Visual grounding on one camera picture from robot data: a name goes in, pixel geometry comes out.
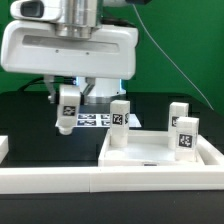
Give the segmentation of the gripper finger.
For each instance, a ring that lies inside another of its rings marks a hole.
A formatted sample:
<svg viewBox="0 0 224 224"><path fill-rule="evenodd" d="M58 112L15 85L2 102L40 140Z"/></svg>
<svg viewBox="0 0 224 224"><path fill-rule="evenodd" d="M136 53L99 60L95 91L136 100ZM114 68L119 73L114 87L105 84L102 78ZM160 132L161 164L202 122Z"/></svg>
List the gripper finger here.
<svg viewBox="0 0 224 224"><path fill-rule="evenodd" d="M80 91L82 95L82 101L88 101L88 95L91 93L95 87L95 78L85 77L80 79Z"/></svg>
<svg viewBox="0 0 224 224"><path fill-rule="evenodd" d="M54 87L55 77L52 75L44 76L44 83L49 92L48 100L51 104L54 104L57 101L57 92Z"/></svg>

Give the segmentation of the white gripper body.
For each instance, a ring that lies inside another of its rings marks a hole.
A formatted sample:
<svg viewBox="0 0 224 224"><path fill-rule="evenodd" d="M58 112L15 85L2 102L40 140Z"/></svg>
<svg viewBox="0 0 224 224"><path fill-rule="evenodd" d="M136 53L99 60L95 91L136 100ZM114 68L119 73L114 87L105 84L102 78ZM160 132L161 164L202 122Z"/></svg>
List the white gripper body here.
<svg viewBox="0 0 224 224"><path fill-rule="evenodd" d="M7 72L128 80L135 74L138 30L104 25L88 40L58 37L49 23L16 20L4 31Z"/></svg>

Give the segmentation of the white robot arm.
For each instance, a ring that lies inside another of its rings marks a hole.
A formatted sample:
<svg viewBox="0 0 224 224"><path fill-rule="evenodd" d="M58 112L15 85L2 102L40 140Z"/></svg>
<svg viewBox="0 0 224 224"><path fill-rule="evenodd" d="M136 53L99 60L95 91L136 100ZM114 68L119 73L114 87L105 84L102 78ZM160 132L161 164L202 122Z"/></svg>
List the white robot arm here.
<svg viewBox="0 0 224 224"><path fill-rule="evenodd" d="M151 0L15 0L3 33L0 65L38 74L52 103L106 102L136 70L138 29L103 16L105 7Z"/></svg>

